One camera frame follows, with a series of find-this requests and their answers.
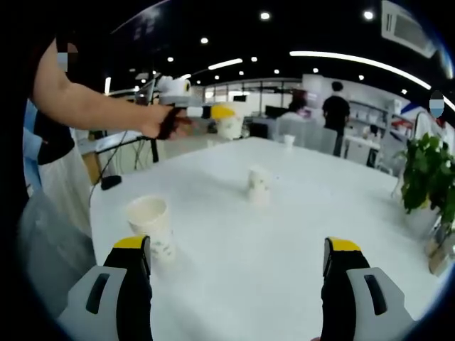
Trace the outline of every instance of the potted plant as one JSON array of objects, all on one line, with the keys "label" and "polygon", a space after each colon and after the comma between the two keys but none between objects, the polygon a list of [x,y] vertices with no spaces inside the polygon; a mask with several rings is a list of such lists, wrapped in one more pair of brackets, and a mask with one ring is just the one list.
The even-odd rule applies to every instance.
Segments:
[{"label": "potted plant", "polygon": [[409,140],[401,188],[407,223],[419,237],[426,237],[438,215],[449,229],[455,216],[455,160],[438,137],[425,134]]}]

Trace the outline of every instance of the air conditioning vent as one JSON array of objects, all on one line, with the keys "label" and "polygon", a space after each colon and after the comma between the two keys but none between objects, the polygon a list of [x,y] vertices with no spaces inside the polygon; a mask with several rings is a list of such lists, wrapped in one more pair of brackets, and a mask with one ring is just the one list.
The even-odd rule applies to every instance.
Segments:
[{"label": "air conditioning vent", "polygon": [[413,49],[426,58],[436,52],[433,42],[402,7],[390,1],[382,1],[382,37]]}]

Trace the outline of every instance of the white paper cup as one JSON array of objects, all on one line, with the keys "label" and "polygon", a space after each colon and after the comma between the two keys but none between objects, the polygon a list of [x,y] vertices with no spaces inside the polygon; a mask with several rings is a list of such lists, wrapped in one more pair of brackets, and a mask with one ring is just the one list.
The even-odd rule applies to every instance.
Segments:
[{"label": "white paper cup", "polygon": [[163,199],[146,195],[133,200],[127,205],[127,218],[134,233],[150,236],[151,255],[154,258],[160,261],[175,258],[176,246]]},{"label": "white paper cup", "polygon": [[243,102],[224,102],[217,103],[223,107],[234,111],[235,116],[217,121],[218,135],[221,137],[233,140],[238,139],[242,135],[243,119],[247,115],[247,106]]},{"label": "white paper cup", "polygon": [[271,175],[267,170],[259,166],[251,167],[248,175],[248,200],[256,206],[267,206],[270,203],[270,183]]},{"label": "white paper cup", "polygon": [[294,135],[284,135],[284,145],[286,146],[286,149],[291,150],[295,141],[296,137]]}]

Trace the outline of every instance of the hand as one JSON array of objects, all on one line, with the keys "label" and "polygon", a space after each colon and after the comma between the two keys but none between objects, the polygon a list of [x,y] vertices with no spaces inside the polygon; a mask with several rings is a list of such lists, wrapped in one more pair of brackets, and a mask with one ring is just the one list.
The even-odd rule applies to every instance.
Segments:
[{"label": "hand", "polygon": [[[172,107],[154,104],[146,107],[148,110],[146,120],[141,126],[141,132],[155,139],[161,130],[161,123],[167,117]],[[170,139],[177,139],[190,134],[192,121],[186,116],[186,110],[182,109],[176,117],[175,126]]]}]

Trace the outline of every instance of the green leaves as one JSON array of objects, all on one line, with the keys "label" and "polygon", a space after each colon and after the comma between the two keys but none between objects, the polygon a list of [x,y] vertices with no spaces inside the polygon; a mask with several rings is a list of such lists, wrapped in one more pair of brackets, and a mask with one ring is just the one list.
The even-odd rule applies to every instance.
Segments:
[{"label": "green leaves", "polygon": [[440,145],[438,137],[428,134],[407,142],[402,196],[408,213],[429,198],[431,207],[439,208],[444,224],[455,217],[455,162],[447,144]]}]

